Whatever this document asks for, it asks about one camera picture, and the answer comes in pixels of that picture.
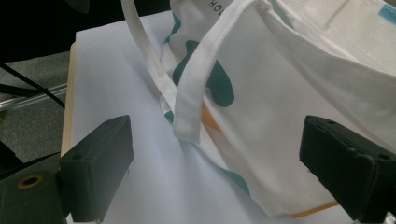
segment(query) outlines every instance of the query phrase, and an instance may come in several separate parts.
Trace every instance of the blue label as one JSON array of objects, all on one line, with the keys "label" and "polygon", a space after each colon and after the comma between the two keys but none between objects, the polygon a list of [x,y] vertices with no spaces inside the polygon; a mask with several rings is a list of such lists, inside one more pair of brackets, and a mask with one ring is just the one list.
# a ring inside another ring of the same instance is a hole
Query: blue label
[{"label": "blue label", "polygon": [[379,11],[378,15],[396,24],[396,7],[385,4]]}]

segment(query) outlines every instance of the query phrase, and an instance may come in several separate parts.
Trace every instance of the teal spot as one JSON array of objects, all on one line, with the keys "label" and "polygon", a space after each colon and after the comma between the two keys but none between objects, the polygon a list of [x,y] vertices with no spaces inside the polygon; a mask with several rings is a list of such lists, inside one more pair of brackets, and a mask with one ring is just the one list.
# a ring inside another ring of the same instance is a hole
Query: teal spot
[{"label": "teal spot", "polygon": [[274,12],[280,17],[280,19],[285,22],[286,25],[288,25],[291,29],[293,29],[293,24],[290,21],[290,18],[286,14],[285,10],[279,5],[279,3],[276,0],[269,0],[271,2],[271,5],[273,7]]},{"label": "teal spot", "polygon": [[[196,41],[189,40],[186,42],[187,55],[175,68],[173,73],[173,80],[176,85],[178,85],[184,68],[198,45],[199,43]],[[233,86],[227,73],[219,62],[215,62],[206,86],[210,89],[212,100],[216,105],[227,107],[233,103],[233,100],[235,99],[233,95]]]},{"label": "teal spot", "polygon": [[250,196],[250,191],[248,190],[248,184],[247,182],[244,180],[244,178],[242,178],[242,176],[240,176],[237,173],[225,170],[223,168],[221,168],[221,171],[224,172],[224,174],[226,174],[228,177],[231,178],[231,180],[239,186],[239,188],[241,188],[248,196]]},{"label": "teal spot", "polygon": [[172,13],[172,15],[174,16],[174,21],[175,21],[174,28],[172,29],[172,33],[168,37],[166,37],[165,41],[163,42],[164,44],[169,43],[169,41],[171,41],[171,35],[176,33],[181,26],[180,19],[175,14]]},{"label": "teal spot", "polygon": [[378,15],[392,22],[393,24],[396,24],[396,7],[385,4],[379,11]]},{"label": "teal spot", "polygon": [[169,112],[165,113],[164,115],[169,121],[171,121],[173,123],[174,114],[172,111],[169,111]]}]

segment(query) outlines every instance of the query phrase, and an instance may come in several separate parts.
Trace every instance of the white tote bag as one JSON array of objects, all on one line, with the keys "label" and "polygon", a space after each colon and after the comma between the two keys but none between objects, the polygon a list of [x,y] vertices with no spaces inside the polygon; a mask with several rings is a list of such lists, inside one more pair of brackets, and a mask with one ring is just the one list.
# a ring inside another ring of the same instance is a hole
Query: white tote bag
[{"label": "white tote bag", "polygon": [[[346,28],[335,14],[347,2],[314,23],[314,1],[171,1],[175,27],[159,59],[134,1],[122,0],[175,137],[198,145],[270,216],[301,217],[336,204],[299,162],[305,116],[396,148],[396,45],[377,43],[393,38],[376,34],[373,43],[389,55],[373,57],[378,49],[360,45],[362,30],[340,32]],[[377,20],[379,31],[396,34],[391,18]]]}]

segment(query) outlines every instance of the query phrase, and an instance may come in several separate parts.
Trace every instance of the table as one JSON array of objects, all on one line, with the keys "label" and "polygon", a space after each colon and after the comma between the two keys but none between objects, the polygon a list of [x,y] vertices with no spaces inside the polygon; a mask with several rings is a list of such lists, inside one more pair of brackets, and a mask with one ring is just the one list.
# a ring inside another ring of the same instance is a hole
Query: table
[{"label": "table", "polygon": [[[142,22],[160,53],[172,14]],[[103,121],[131,116],[134,161],[103,223],[352,223],[339,206],[300,219],[268,217],[199,148],[179,142],[125,21],[77,33],[71,51],[62,153]]]}]

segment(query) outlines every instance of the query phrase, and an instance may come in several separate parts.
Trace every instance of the black cable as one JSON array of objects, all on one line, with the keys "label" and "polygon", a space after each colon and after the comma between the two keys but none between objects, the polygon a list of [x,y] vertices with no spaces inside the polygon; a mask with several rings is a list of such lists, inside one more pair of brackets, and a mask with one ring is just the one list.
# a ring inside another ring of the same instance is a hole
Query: black cable
[{"label": "black cable", "polygon": [[46,89],[42,88],[40,85],[38,85],[37,83],[33,82],[32,80],[30,80],[27,77],[24,77],[21,73],[15,71],[14,69],[8,67],[5,63],[0,63],[0,67],[3,68],[4,70],[6,70],[7,72],[9,72],[12,76],[17,77],[18,79],[26,82],[27,84],[35,87],[36,89],[44,92],[45,94],[47,94],[52,100],[54,100],[56,103],[58,103],[58,105],[60,105],[63,109],[64,109],[64,102],[62,102],[58,97],[56,97],[55,95],[53,95],[52,93],[50,93],[49,91],[47,91]]}]

